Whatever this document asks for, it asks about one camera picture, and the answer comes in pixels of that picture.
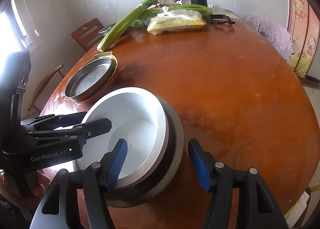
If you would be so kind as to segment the person's left hand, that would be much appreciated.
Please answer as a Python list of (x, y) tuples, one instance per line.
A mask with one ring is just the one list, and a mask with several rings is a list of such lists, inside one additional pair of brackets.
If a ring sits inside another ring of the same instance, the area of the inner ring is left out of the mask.
[(10, 203), (17, 207), (25, 209), (35, 209), (41, 201), (41, 197), (45, 193), (45, 186), (50, 184), (50, 179), (42, 172), (37, 172), (37, 183), (31, 189), (33, 195), (22, 198), (11, 195), (8, 191), (8, 178), (9, 176), (1, 170), (1, 195)]

